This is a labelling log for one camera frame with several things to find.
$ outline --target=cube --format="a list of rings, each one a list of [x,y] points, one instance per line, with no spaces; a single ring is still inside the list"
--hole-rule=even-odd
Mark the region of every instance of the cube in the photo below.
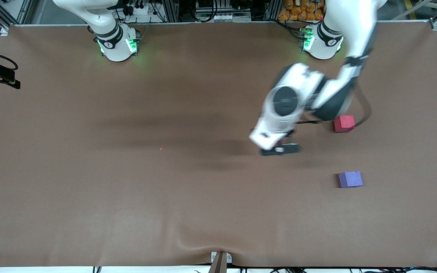
[[[364,185],[362,176],[359,171],[346,171],[338,175],[340,178],[340,186],[342,188],[355,188]]]
[[[349,115],[341,115],[338,118],[336,118],[333,123],[335,124],[336,132],[340,132],[355,126],[354,116],[349,116]]]

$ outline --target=gray circular joint cap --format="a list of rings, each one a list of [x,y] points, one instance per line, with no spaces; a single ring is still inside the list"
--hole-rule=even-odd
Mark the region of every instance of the gray circular joint cap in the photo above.
[[[296,92],[289,87],[282,87],[276,91],[273,98],[274,110],[280,116],[287,116],[298,107],[298,96]]]

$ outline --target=metal bracket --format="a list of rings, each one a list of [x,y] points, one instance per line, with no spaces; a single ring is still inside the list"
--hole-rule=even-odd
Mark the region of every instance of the metal bracket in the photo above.
[[[232,263],[232,255],[230,255],[230,253],[225,252],[224,253],[227,256],[227,263]],[[215,256],[217,256],[217,251],[213,251],[211,254],[211,259],[210,262],[213,263]]]
[[[437,25],[434,23],[432,18],[429,19],[429,23],[431,25],[432,30],[437,31]]]
[[[1,29],[0,36],[8,36],[8,31],[6,29]]]

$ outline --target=red cube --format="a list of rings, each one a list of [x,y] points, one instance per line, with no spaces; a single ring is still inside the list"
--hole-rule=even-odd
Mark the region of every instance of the red cube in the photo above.
[[[334,124],[335,124],[336,132],[340,132],[345,129],[352,128],[351,130],[344,132],[344,133],[350,133],[353,130],[353,127],[355,127],[354,116],[341,115],[335,119]]]

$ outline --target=blue cube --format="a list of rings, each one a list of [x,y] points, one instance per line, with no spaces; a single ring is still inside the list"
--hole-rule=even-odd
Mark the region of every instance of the blue cube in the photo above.
[[[342,188],[355,188],[364,185],[359,171],[346,171],[338,176],[340,177],[340,186]]]

